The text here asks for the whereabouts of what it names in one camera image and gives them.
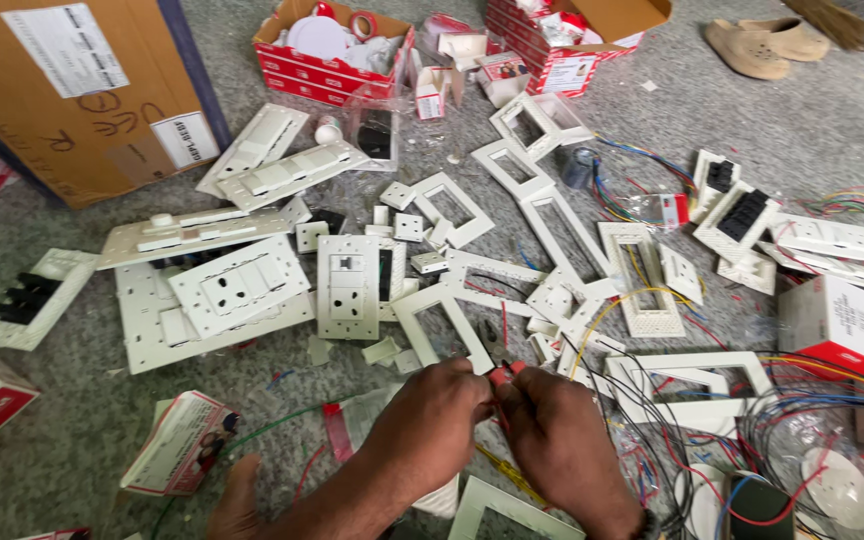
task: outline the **beige clog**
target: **beige clog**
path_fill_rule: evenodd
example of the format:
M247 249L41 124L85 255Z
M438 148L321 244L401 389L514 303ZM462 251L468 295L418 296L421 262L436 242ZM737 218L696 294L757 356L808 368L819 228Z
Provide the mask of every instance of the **beige clog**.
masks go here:
M736 25L749 32L767 32L766 47L789 60L815 62L829 52L832 46L829 39L821 33L807 28L802 19L786 17L774 20L740 20Z
M729 68L742 75L774 81L786 77L791 64L768 48L766 38L770 34L767 30L742 30L722 19L705 26L705 39Z

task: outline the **granite floor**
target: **granite floor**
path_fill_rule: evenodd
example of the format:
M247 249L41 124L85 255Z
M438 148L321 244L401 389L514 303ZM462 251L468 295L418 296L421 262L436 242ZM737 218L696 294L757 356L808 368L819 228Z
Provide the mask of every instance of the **granite floor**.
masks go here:
M336 114L334 107L270 91L263 84L250 37L269 16L273 2L183 0L183 6L233 133L267 101L302 109L313 118ZM427 15L425 4L403 0L362 0L357 7L414 23ZM444 0L435 9L480 25L484 2ZM791 204L797 198L864 185L864 54L833 50L820 62L796 63L785 80L752 80L727 68L701 33L711 19L788 15L790 11L778 0L679 1L671 22L648 31L636 52L603 62L588 92L573 103L607 137L651 148L686 168L700 148L725 154L743 166L743 180L798 213ZM648 81L657 86L654 91L642 86ZM533 263L549 271L548 256L498 183L467 155L459 164L446 161L456 148L464 155L498 139L486 121L493 112L481 92L471 87L461 110L450 107L443 125L430 129L409 123L402 139L415 142L405 143L403 162L411 176L406 175L403 182L411 184L445 171L497 223L466 251L519 263L518 241ZM447 133L445 143L430 137L441 132ZM293 148L312 144L307 127ZM608 178L635 178L654 192L680 190L676 179L652 162L605 147L599 150ZM566 152L559 148L540 165L558 178ZM153 214L182 215L221 207L223 202L193 190L203 174L205 168L198 168L81 211L48 202L22 183L6 189L0 194L0 292L50 247L98 253L114 226ZM394 179L391 174L346 173L311 190L306 201L348 214L348 231L361 233L378 194ZM585 226L594 231L602 216L589 193L560 189ZM630 185L615 189L623 195L636 193ZM728 288L732 283L715 274L714 254L685 231L658 232L655 238L697 264L709 287L702 314L715 336L739 350L775 344L774 327L768 324L775 314L773 298L747 288ZM419 250L413 246L410 255ZM475 305L463 308L470 320L488 318L500 324L501 315L495 311ZM510 317L509 323L510 350L534 362L534 352L525 341L525 321ZM443 326L442 321L432 321L427 330L448 344ZM403 347L407 345L398 325L383 324L381 330L383 337L393 336ZM631 339L623 318L614 313L606 317L602 331L635 352L718 350L712 338L689 324L687 338ZM102 540L121 540L134 533L148 539L165 500L124 496L117 486L149 432L158 400L198 389L241 411L242 430L247 433L289 412L402 379L395 370L367 366L359 351L367 345L363 342L337 343L331 362L312 367L306 339L314 332L313 323L297 325L262 336L242 350L217 350L129 375L119 371L127 362L114 275L96 273L35 351L0 350L9 366L42 390L38 400L0 430L0 540L80 526L91 527ZM289 369L295 373L266 390L272 374ZM491 424L480 427L478 438L507 456ZM272 518L288 508L308 458L327 443L322 416L308 413L242 448L264 457L258 483L263 516ZM794 455L787 459L794 464ZM728 465L721 454L710 462ZM229 466L221 463L194 497L174 505L162 519L160 539L204 537ZM338 467L327 452L311 468L305 489L315 489ZM465 473L527 499L481 455L474 457ZM797 484L798 479L792 477L789 483ZM415 511L404 519L435 539L446 538L450 528L449 521ZM839 538L864 538L864 532L826 525ZM504 537L520 536L514 527L507 534Z

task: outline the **red electrical tape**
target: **red electrical tape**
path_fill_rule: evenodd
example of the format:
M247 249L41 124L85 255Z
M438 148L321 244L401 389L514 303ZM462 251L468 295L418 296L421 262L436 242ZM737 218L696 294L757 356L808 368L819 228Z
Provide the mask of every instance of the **red electrical tape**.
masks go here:
M360 19L366 20L366 23L368 24L368 33L362 31L362 29L359 28ZM352 33L355 35L356 38L359 39L359 42L365 42L369 38L375 36L376 33L378 33L378 23L376 22L376 16L369 11L355 11L352 14L352 18L348 20L348 28L352 30Z

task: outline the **hand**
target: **hand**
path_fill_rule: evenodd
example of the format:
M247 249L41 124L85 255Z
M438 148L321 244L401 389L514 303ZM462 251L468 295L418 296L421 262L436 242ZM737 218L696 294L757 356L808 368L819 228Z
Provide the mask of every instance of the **hand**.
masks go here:
M207 540L254 540L267 525L256 512L256 472L261 458L244 455L228 473L222 499L212 510L205 528Z
M475 424L491 414L492 389L473 364L452 358L409 378L349 463L366 463L411 505L452 480L475 451Z
M589 538L635 538L645 515L619 472L589 389L527 367L495 394L509 421L511 452L534 490Z

